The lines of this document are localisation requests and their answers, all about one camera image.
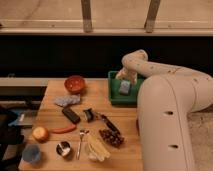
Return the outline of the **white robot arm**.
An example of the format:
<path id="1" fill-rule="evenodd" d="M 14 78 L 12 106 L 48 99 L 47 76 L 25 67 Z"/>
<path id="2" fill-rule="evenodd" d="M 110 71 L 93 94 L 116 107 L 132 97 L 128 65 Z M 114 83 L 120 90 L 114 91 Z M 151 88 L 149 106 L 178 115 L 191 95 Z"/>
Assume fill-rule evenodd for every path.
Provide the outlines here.
<path id="1" fill-rule="evenodd" d="M 213 77 L 186 67 L 151 62 L 143 50 L 122 58 L 118 79 L 137 82 L 143 171 L 195 171 L 187 115 L 213 104 Z"/>

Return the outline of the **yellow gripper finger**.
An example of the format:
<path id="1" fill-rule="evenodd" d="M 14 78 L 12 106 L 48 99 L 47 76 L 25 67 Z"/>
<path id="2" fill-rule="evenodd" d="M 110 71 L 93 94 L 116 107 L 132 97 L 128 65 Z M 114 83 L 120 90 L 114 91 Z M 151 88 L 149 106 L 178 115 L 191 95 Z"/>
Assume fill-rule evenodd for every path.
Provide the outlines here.
<path id="1" fill-rule="evenodd" d="M 137 74 L 134 74 L 131 76 L 130 82 L 132 85 L 136 85 L 137 84 Z"/>
<path id="2" fill-rule="evenodd" d="M 123 69 L 121 69 L 121 70 L 116 74 L 115 78 L 118 79 L 118 80 L 121 80 L 121 79 L 124 78 L 124 76 L 125 76 L 125 72 L 124 72 Z"/>

